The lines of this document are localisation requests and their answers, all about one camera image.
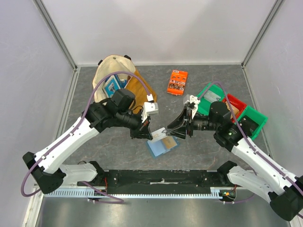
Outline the black cards in bin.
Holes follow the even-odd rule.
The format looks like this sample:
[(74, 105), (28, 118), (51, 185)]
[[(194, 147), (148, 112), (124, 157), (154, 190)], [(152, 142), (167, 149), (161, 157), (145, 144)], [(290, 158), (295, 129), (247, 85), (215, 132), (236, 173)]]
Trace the black cards in bin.
[(240, 120), (240, 125), (245, 134), (249, 137), (253, 136), (253, 133), (259, 126), (255, 121), (246, 115)]

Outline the tan tote bag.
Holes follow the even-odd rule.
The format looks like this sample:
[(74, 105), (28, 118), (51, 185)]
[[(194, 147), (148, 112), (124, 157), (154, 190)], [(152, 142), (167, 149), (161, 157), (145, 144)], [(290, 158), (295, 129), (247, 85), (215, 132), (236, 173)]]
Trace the tan tote bag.
[[(127, 71), (131, 72), (134, 75), (138, 76), (146, 85), (149, 92), (152, 94), (154, 101), (157, 101), (157, 94), (154, 89), (147, 83), (147, 81), (140, 75), (138, 69), (135, 67), (133, 62), (131, 61), (131, 57), (128, 55), (120, 56), (120, 55), (110, 55), (106, 58), (102, 59), (98, 63), (98, 68), (94, 79), (92, 81), (93, 87), (96, 87), (98, 82), (101, 81), (105, 76), (112, 72), (116, 71)], [(131, 91), (135, 95), (135, 104), (131, 109), (133, 112), (139, 113), (142, 109), (143, 103), (147, 101), (147, 92), (145, 91), (144, 86), (141, 82), (127, 74), (118, 74), (117, 82), (125, 82), (126, 85), (119, 85), (121, 88), (125, 88)]]

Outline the gold card in holder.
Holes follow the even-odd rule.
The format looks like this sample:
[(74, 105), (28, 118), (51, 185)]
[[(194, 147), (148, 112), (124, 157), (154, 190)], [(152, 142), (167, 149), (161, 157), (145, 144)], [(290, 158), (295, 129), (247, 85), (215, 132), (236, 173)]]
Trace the gold card in holder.
[(163, 138), (161, 141), (166, 150), (171, 150), (178, 145), (176, 139), (173, 136), (167, 136)]

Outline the green bin far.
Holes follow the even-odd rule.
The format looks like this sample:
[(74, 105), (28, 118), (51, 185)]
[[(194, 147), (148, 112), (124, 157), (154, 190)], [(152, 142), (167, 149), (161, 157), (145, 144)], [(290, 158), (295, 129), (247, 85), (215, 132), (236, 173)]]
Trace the green bin far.
[(215, 101), (222, 101), (224, 98), (225, 95), (223, 90), (217, 85), (212, 85), (200, 99), (197, 112), (202, 115), (208, 115), (211, 103)]

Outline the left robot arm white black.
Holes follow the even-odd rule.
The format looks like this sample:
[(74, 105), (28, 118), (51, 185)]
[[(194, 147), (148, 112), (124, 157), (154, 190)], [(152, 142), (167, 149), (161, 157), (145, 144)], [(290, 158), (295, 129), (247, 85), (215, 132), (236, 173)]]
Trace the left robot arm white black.
[(23, 160), (40, 190), (49, 194), (62, 184), (101, 185), (105, 171), (96, 161), (82, 165), (65, 165), (64, 161), (81, 145), (111, 127), (128, 128), (131, 138), (152, 140), (150, 115), (158, 112), (158, 105), (151, 95), (147, 98), (142, 110), (133, 113), (130, 107), (135, 103), (135, 95), (121, 88), (112, 97), (89, 104), (74, 125), (51, 145), (35, 154), (27, 152)]

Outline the blue card holder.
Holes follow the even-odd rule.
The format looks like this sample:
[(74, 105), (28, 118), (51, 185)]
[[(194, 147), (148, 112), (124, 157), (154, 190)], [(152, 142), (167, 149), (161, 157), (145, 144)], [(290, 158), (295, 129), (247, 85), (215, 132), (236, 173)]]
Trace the blue card holder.
[[(177, 138), (175, 138), (175, 139), (176, 139), (178, 145), (177, 145), (176, 147), (174, 147), (173, 149), (179, 147), (179, 142), (178, 142)], [(159, 140), (159, 141), (157, 141), (157, 142), (147, 141), (147, 142), (146, 142), (146, 146), (147, 146), (147, 149), (148, 149), (148, 151), (150, 152), (150, 154), (151, 154), (151, 156), (152, 156), (153, 158), (157, 158), (157, 157), (159, 157), (159, 156), (161, 156), (161, 155), (164, 155), (165, 153), (167, 153), (167, 152), (173, 150), (173, 149), (171, 149), (171, 150), (166, 150), (166, 149), (164, 148), (163, 143), (162, 143), (161, 140)]]

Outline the silver white credit card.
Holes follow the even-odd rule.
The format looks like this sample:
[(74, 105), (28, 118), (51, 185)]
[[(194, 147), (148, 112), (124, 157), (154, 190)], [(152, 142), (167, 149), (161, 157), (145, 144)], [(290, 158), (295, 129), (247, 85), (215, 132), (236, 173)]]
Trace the silver white credit card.
[(167, 137), (167, 129), (165, 127), (162, 127), (154, 132), (151, 133), (152, 140), (151, 142), (157, 142), (165, 137)]

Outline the red bin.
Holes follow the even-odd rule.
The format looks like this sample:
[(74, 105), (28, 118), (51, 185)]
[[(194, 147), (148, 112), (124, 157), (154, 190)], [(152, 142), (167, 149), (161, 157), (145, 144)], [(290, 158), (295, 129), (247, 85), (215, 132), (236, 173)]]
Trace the red bin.
[(247, 104), (244, 103), (243, 101), (239, 100), (238, 98), (234, 97), (231, 94), (227, 94), (227, 97), (228, 97), (230, 103), (232, 103), (235, 107), (237, 107), (239, 109), (239, 113), (236, 115), (236, 118), (238, 119), (240, 117), (240, 115), (243, 113), (243, 111), (246, 109)]

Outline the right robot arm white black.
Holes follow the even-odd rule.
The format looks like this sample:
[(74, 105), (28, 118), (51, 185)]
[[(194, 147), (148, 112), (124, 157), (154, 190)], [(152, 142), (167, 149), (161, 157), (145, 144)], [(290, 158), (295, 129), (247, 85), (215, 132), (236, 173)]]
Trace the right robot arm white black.
[(167, 126), (167, 134), (181, 139), (194, 131), (214, 131), (215, 141), (241, 158), (255, 171), (247, 172), (228, 161), (218, 168), (217, 181), (222, 186), (230, 183), (241, 186), (267, 201), (282, 219), (291, 221), (303, 209), (303, 178), (287, 171), (267, 156), (242, 127), (231, 121), (225, 103), (210, 105), (208, 115), (194, 113), (194, 104), (185, 104), (182, 113)]

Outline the silver cards in bin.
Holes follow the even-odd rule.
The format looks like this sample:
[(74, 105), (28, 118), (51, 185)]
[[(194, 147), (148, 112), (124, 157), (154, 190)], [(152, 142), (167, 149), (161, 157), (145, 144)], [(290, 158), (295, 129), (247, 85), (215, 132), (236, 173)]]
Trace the silver cards in bin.
[(220, 101), (221, 100), (221, 96), (219, 96), (218, 94), (216, 94), (215, 92), (211, 91), (211, 90), (208, 90), (205, 95), (203, 96), (203, 98), (210, 102), (210, 103), (213, 103), (213, 102), (216, 102), (216, 101)]

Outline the right aluminium frame post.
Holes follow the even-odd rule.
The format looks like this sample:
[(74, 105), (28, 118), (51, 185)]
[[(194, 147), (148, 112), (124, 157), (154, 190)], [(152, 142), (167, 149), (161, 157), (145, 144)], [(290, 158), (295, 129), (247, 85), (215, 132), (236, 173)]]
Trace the right aluminium frame post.
[(247, 64), (249, 63), (250, 59), (252, 58), (252, 55), (254, 54), (254, 52), (258, 48), (259, 44), (261, 43), (263, 37), (265, 36), (267, 30), (269, 29), (270, 25), (272, 24), (274, 18), (278, 14), (283, 3), (284, 3), (284, 0), (274, 1), (273, 6), (271, 7), (267, 17), (265, 18), (261, 28), (259, 29), (255, 39), (253, 40), (248, 52), (246, 53), (246, 55), (241, 63), (242, 69), (246, 68)]

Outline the aluminium frame post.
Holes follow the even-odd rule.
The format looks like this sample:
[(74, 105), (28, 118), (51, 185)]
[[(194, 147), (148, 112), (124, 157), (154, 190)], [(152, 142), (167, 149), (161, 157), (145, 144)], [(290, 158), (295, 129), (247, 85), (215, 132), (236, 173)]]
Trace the aluminium frame post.
[(45, 4), (42, 0), (33, 0), (33, 3), (37, 7), (38, 11), (40, 12), (42, 18), (44, 19), (46, 25), (48, 26), (50, 32), (52, 33), (54, 39), (56, 40), (57, 44), (59, 45), (61, 51), (63, 52), (66, 60), (70, 64), (70, 66), (73, 68), (73, 70), (77, 70), (78, 66), (75, 63), (71, 53), (69, 52), (62, 36), (60, 35), (59, 30), (57, 29), (50, 13), (48, 12)]
[(284, 3), (284, 0), (274, 1), (273, 6), (271, 7), (267, 17), (265, 18), (261, 28), (259, 29), (255, 39), (253, 40), (248, 52), (246, 53), (246, 55), (241, 63), (242, 69), (246, 68), (247, 64), (249, 63), (250, 59), (252, 58), (252, 55), (254, 54), (254, 52), (258, 48), (259, 44), (261, 43), (263, 37), (265, 36), (267, 30), (269, 29), (270, 25), (272, 24), (274, 18), (278, 14), (283, 3)]

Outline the gold cards in bin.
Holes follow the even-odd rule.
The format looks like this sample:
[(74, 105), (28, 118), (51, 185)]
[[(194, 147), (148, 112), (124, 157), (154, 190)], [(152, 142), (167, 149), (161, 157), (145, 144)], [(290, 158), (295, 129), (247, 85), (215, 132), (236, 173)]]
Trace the gold cards in bin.
[(227, 109), (230, 112), (233, 112), (235, 116), (239, 113), (239, 109), (237, 107), (235, 107), (232, 103), (230, 103), (231, 105), (229, 105), (227, 101), (225, 103), (226, 103)]

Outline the blue box in bag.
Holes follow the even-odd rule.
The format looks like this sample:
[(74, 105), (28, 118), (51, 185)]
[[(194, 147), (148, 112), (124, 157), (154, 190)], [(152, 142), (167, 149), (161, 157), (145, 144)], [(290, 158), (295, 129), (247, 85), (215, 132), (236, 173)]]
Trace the blue box in bag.
[(105, 83), (102, 86), (102, 90), (107, 98), (111, 98), (117, 90), (124, 88), (127, 82), (128, 77), (122, 79), (117, 74), (115, 74), (105, 80)]

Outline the green bin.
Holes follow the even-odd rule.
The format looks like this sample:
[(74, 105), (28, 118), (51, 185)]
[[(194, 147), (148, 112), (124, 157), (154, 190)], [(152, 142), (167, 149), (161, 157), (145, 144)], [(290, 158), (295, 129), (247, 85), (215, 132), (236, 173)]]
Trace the green bin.
[(222, 101), (224, 98), (225, 95), (223, 90), (217, 85), (212, 85), (200, 99), (197, 112), (202, 115), (208, 115), (211, 103), (215, 101)]
[(242, 122), (244, 119), (251, 124), (250, 138), (254, 140), (261, 132), (263, 126), (267, 123), (268, 117), (248, 105), (237, 120), (238, 122)]

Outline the green bin near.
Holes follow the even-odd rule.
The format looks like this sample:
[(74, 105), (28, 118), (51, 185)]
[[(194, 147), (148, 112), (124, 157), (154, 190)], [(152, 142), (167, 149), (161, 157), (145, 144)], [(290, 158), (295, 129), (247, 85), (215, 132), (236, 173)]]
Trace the green bin near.
[(242, 122), (244, 119), (251, 124), (250, 138), (254, 140), (261, 132), (263, 126), (267, 123), (268, 117), (248, 105), (237, 120), (238, 122)]

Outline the left aluminium frame post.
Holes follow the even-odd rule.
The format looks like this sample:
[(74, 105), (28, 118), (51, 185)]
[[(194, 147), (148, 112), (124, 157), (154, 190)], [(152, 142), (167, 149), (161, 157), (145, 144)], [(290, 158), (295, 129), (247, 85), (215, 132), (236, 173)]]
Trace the left aluminium frame post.
[(60, 35), (59, 30), (57, 29), (50, 13), (48, 12), (45, 4), (42, 0), (33, 0), (33, 3), (37, 7), (38, 11), (40, 12), (42, 18), (44, 19), (46, 25), (48, 26), (50, 32), (52, 33), (54, 39), (56, 40), (57, 44), (59, 45), (61, 51), (63, 52), (66, 60), (70, 64), (70, 66), (73, 68), (73, 70), (77, 70), (78, 66), (75, 63), (71, 53), (69, 52), (62, 36)]

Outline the orange screw box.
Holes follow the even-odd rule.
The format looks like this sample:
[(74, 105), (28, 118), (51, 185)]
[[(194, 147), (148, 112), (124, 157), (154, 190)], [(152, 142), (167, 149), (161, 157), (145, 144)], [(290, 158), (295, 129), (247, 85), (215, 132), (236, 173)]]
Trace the orange screw box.
[(167, 86), (167, 93), (182, 96), (184, 94), (188, 72), (173, 70)]

